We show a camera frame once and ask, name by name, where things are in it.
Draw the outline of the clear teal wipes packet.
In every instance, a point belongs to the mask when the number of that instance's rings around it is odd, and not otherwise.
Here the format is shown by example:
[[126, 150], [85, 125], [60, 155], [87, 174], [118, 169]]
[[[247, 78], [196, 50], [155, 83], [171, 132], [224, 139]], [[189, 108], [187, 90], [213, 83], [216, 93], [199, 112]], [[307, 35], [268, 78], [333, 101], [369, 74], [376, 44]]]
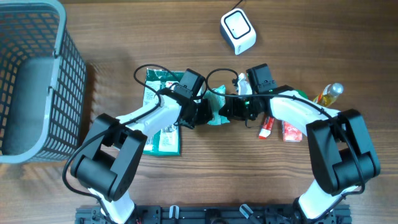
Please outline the clear teal wipes packet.
[[216, 95], [210, 90], [207, 90], [204, 97], [207, 99], [211, 105], [211, 111], [213, 114], [212, 120], [207, 122], [207, 124], [212, 126], [219, 126], [222, 124], [230, 123], [227, 117], [219, 114], [219, 110], [225, 105], [226, 99], [224, 96]]

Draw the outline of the green 3M gloves package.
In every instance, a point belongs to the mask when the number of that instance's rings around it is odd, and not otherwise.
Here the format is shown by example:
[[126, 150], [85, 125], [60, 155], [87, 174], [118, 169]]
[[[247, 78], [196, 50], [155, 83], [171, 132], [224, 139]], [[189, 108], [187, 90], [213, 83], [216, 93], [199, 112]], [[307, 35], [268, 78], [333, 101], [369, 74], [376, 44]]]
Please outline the green 3M gloves package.
[[[147, 69], [145, 84], [155, 91], [169, 88], [181, 80], [183, 72], [169, 72], [160, 69]], [[144, 147], [144, 154], [152, 156], [179, 156], [180, 155], [180, 130], [171, 124], [149, 138]]]

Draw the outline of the green lid chicken jar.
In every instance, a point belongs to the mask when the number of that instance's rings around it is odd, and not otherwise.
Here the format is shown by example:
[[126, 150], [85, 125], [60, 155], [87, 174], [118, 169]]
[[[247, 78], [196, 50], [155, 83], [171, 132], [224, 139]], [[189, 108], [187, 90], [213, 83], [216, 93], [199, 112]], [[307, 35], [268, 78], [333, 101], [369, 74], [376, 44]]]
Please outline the green lid chicken jar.
[[308, 99], [308, 96], [307, 96], [307, 94], [304, 92], [304, 91], [302, 91], [302, 90], [295, 90], [300, 96], [302, 96], [303, 98], [305, 98], [305, 99]]

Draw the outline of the red white tissue pack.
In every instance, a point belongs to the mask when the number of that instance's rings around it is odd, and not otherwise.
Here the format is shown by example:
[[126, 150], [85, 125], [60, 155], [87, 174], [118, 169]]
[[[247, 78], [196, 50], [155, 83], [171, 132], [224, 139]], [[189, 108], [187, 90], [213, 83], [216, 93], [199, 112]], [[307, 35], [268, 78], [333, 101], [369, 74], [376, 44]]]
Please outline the red white tissue pack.
[[284, 142], [301, 142], [303, 139], [302, 132], [290, 123], [282, 122], [282, 139]]

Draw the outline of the yellow liquid bottle silver cap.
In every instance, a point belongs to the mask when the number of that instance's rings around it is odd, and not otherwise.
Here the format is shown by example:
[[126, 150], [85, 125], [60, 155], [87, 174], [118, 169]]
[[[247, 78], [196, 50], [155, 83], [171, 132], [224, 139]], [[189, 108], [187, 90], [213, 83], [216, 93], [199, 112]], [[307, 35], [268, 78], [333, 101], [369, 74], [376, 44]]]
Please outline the yellow liquid bottle silver cap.
[[329, 84], [319, 95], [313, 99], [313, 102], [324, 107], [329, 107], [337, 100], [343, 91], [344, 88], [342, 84]]

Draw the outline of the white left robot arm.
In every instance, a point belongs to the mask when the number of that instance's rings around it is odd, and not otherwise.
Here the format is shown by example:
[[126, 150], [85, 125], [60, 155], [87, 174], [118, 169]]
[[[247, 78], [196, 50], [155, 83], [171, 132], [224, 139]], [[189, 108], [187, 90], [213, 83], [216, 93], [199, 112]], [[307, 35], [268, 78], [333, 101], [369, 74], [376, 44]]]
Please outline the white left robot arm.
[[211, 119], [210, 105], [200, 99], [205, 77], [187, 69], [182, 79], [155, 92], [155, 101], [114, 118], [101, 114], [83, 144], [67, 161], [69, 171], [95, 198], [107, 222], [126, 223], [135, 210], [129, 196], [146, 141], [170, 125], [190, 129]]

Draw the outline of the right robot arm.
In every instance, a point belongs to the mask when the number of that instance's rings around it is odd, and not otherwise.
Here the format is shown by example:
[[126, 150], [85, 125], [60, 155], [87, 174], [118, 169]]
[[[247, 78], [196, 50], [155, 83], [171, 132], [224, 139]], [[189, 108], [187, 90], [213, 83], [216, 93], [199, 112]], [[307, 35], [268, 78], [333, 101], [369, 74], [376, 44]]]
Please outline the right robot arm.
[[306, 135], [314, 181], [295, 199], [291, 221], [315, 223], [350, 195], [361, 195], [381, 165], [364, 118], [357, 110], [338, 111], [279, 86], [267, 64], [236, 74], [235, 94], [226, 95], [220, 114], [240, 121], [261, 113], [286, 121]]

